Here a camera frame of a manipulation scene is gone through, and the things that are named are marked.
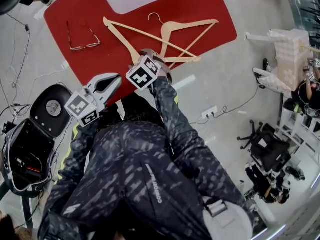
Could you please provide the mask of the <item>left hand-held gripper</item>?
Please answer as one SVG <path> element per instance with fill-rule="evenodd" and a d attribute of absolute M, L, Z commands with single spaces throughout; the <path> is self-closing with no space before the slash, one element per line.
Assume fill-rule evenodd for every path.
<path fill-rule="evenodd" d="M 115 95 L 122 84 L 118 73 L 104 73 L 95 76 L 81 91 L 76 91 L 64 108 L 80 126 L 86 127 L 100 117 L 107 102 Z"/>

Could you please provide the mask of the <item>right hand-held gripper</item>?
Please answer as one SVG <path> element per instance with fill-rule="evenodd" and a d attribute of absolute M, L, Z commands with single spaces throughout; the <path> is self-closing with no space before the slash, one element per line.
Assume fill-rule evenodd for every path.
<path fill-rule="evenodd" d="M 166 77 L 169 84 L 172 84 L 171 70 L 152 49 L 142 49 L 137 62 L 130 65 L 126 73 L 126 79 L 140 91 L 150 88 L 161 76 Z"/>

